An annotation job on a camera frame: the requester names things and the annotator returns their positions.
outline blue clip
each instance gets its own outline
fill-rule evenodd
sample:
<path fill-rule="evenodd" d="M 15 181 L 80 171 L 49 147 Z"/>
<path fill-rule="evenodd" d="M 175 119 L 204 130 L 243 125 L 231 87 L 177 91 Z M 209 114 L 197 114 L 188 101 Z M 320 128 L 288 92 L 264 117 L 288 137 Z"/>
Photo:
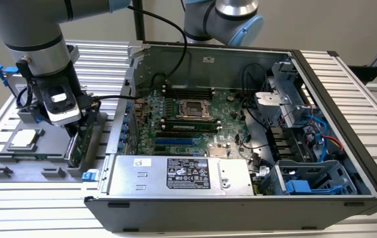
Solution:
<path fill-rule="evenodd" d="M 292 195 L 337 195 L 343 193 L 343 186 L 331 189 L 311 189 L 307 180 L 291 180 L 285 183 L 287 191 Z"/>
<path fill-rule="evenodd" d="M 3 65 L 0 64 L 0 79 L 1 79 L 1 82 L 3 82 L 3 84 L 4 84 L 4 86 L 5 87 L 8 87 L 9 86 L 9 84 L 8 84 L 8 80 L 5 79 L 5 77 L 4 77 L 4 74 L 3 74 Z"/>
<path fill-rule="evenodd" d="M 117 144 L 117 150 L 119 150 L 119 151 L 121 151 L 121 150 L 124 149 L 124 147 L 125 147 L 125 146 L 124 146 L 123 143 L 119 143 L 119 144 Z"/>
<path fill-rule="evenodd" d="M 1 79 L 4 86 L 9 87 L 9 83 L 8 83 L 7 78 L 4 77 L 4 73 L 19 73 L 19 69 L 17 67 L 11 66 L 3 70 L 3 65 L 0 64 L 0 79 Z"/>
<path fill-rule="evenodd" d="M 96 173 L 84 172 L 81 176 L 83 182 L 96 182 Z"/>

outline robotic arm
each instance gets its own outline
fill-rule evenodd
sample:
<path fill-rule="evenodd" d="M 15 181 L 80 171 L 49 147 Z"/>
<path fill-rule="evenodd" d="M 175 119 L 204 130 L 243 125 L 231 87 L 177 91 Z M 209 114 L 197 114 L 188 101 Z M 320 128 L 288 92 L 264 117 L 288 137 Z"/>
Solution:
<path fill-rule="evenodd" d="M 67 125 L 69 134 L 84 126 L 83 111 L 96 113 L 100 105 L 80 89 L 60 23 L 115 12 L 129 4 L 131 0 L 0 0 L 0 36 L 28 85 L 21 108 L 51 124 Z M 216 38 L 227 45 L 249 45 L 264 24 L 257 7 L 259 0 L 187 0 L 189 42 Z"/>
<path fill-rule="evenodd" d="M 60 23 L 128 7 L 131 0 L 0 0 L 0 36 L 39 106 L 32 113 L 53 125 L 83 117 L 92 102 L 80 89 Z"/>
<path fill-rule="evenodd" d="M 252 44 L 263 29 L 259 0 L 187 0 L 185 34 L 189 43 L 212 39 L 229 46 Z"/>

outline wire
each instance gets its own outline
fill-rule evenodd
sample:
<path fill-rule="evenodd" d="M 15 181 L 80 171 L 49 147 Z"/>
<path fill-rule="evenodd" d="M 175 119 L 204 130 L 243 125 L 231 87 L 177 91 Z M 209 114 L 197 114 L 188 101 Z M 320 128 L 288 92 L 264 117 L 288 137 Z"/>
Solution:
<path fill-rule="evenodd" d="M 149 88 L 153 88 L 153 87 L 155 87 L 155 79 L 156 79 L 157 76 L 167 77 L 167 75 L 165 75 L 164 73 L 156 73 L 156 74 L 153 74 L 152 81 L 151 81 L 151 87 L 149 87 Z"/>
<path fill-rule="evenodd" d="M 180 0 L 180 2 L 181 2 L 183 10 L 184 10 L 184 12 L 185 12 L 185 11 L 187 11 L 187 7 L 184 6 L 183 0 Z"/>
<path fill-rule="evenodd" d="M 329 136 L 329 135 L 324 135 L 323 136 L 324 138 L 328 138 L 328 139 L 331 139 L 333 142 L 336 142 L 339 145 L 339 147 L 340 147 L 340 149 L 341 150 L 344 150 L 344 147 L 343 147 L 343 144 L 341 144 L 341 142 L 340 142 L 340 140 L 337 140 L 335 137 L 332 137 L 332 136 Z"/>
<path fill-rule="evenodd" d="M 261 121 L 260 121 L 260 120 L 257 120 L 257 118 L 253 116 L 253 114 L 252 114 L 252 112 L 251 112 L 251 110 L 249 110 L 248 100 L 249 100 L 249 98 L 245 98 L 245 99 L 241 101 L 241 107 L 243 107 L 243 104 L 244 104 L 244 103 L 247 103 L 247 111 L 248 111 L 248 113 L 249 113 L 251 117 L 252 117 L 252 118 L 253 118 L 253 120 L 259 123 L 259 125 L 261 125 L 264 129 L 267 129 L 265 124 L 264 124 L 264 123 L 261 123 Z"/>
<path fill-rule="evenodd" d="M 267 81 L 267 78 L 268 78 L 268 76 L 267 76 L 267 70 L 265 70 L 264 66 L 263 66 L 260 63 L 251 63 L 251 64 L 248 64 L 248 65 L 244 67 L 243 73 L 241 73 L 241 94 L 245 94 L 244 82 L 245 82 L 247 70 L 248 70 L 248 68 L 249 68 L 251 66 L 253 66 L 253 65 L 257 65 L 257 66 L 261 68 L 263 72 L 264 72 L 264 82 L 263 82 L 263 85 L 265 84 L 265 81 Z M 253 76 L 252 76 L 251 73 L 248 73 L 248 76 L 251 77 L 251 79 L 252 79 L 252 81 L 253 81 Z"/>
<path fill-rule="evenodd" d="M 281 126 L 283 122 L 284 122 L 284 118 L 295 111 L 295 109 L 292 111 L 289 111 L 284 116 L 283 118 L 280 119 L 280 122 L 279 122 L 279 127 Z"/>
<path fill-rule="evenodd" d="M 340 148 L 340 145 L 337 144 L 336 141 L 333 141 L 332 139 L 329 141 Z"/>
<path fill-rule="evenodd" d="M 248 158 L 248 157 L 245 157 L 245 156 L 241 154 L 241 152 L 240 152 L 240 148 L 241 148 L 241 146 L 239 147 L 239 155 L 241 156 L 241 158 L 244 158 L 245 160 L 251 161 L 252 159 L 251 159 L 251 158 Z"/>
<path fill-rule="evenodd" d="M 321 123 L 324 125 L 324 130 L 325 130 L 325 134 L 328 135 L 328 124 L 325 121 L 323 121 L 317 116 L 312 116 L 311 114 L 307 115 L 307 117 L 312 117 L 319 123 Z"/>
<path fill-rule="evenodd" d="M 312 121 L 313 121 L 313 107 L 312 107 L 312 105 L 309 105 L 309 106 L 311 106 L 311 115 L 312 115 L 309 124 L 312 124 Z"/>
<path fill-rule="evenodd" d="M 180 28 L 180 26 L 177 24 L 175 24 L 171 20 L 163 18 L 161 16 L 148 12 L 148 11 L 144 11 L 144 10 L 137 10 L 135 9 L 132 6 L 128 6 L 128 9 L 133 10 L 135 12 L 139 12 L 139 13 L 143 13 L 159 20 L 161 20 L 163 22 L 168 23 L 169 25 L 172 25 L 179 31 L 180 33 L 183 34 L 183 39 L 184 39 L 184 49 L 183 49 L 183 54 L 181 54 L 181 57 L 180 57 L 180 60 L 177 62 L 177 65 L 175 66 L 173 70 L 171 70 L 171 72 L 167 74 L 165 78 L 161 80 L 161 82 L 157 84 L 157 86 L 160 84 L 163 84 L 169 78 L 171 76 L 175 74 L 175 72 L 177 71 L 177 69 L 180 68 L 181 66 L 181 63 L 183 63 L 183 60 L 187 56 L 187 52 L 188 52 L 188 37 L 184 33 L 184 30 Z M 136 97 L 131 97 L 131 96 L 123 96 L 123 95 L 107 95 L 107 96 L 97 96 L 97 97 L 93 97 L 93 100 L 95 101 L 99 101 L 99 100 L 103 100 L 103 99 L 111 99 L 111 98 L 123 98 L 123 99 L 128 99 L 128 100 L 137 100 L 140 98 L 144 98 L 145 96 L 148 96 L 151 94 L 151 92 L 153 91 L 155 89 L 155 86 L 151 87 L 149 91 L 145 92 L 144 94 L 136 96 Z"/>
<path fill-rule="evenodd" d="M 257 146 L 257 147 L 248 147 L 248 146 L 244 144 L 244 141 L 247 140 L 247 138 L 248 138 L 249 135 L 251 135 L 251 133 L 243 138 L 241 143 L 240 143 L 244 148 L 253 150 L 253 149 L 259 149 L 259 148 L 263 148 L 263 147 L 265 147 L 265 146 L 269 146 L 269 144 L 265 144 L 265 145 L 260 145 L 260 146 Z"/>
<path fill-rule="evenodd" d="M 32 84 L 31 84 L 31 80 L 27 78 L 27 88 L 24 88 L 17 97 L 16 97 L 16 107 L 19 109 L 23 109 L 23 108 L 27 108 L 29 107 L 31 103 L 32 103 Z M 23 105 L 21 103 L 21 97 L 24 95 L 24 93 L 27 92 L 27 102 L 25 102 L 25 105 Z"/>

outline red cable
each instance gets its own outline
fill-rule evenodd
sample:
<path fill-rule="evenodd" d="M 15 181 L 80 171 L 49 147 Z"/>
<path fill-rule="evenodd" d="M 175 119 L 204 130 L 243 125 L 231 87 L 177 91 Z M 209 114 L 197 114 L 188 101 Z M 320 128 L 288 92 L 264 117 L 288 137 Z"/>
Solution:
<path fill-rule="evenodd" d="M 340 140 L 337 140 L 335 137 L 332 137 L 329 135 L 324 135 L 323 137 L 333 140 L 340 145 L 341 151 L 344 150 L 344 147 L 343 147 L 343 144 L 341 144 Z"/>
<path fill-rule="evenodd" d="M 283 118 L 280 119 L 280 122 L 279 122 L 279 127 L 281 127 L 283 125 L 283 122 L 284 122 L 284 118 L 288 116 L 288 114 L 291 114 L 292 112 L 295 111 L 295 109 L 292 111 L 289 111 L 284 116 Z"/>

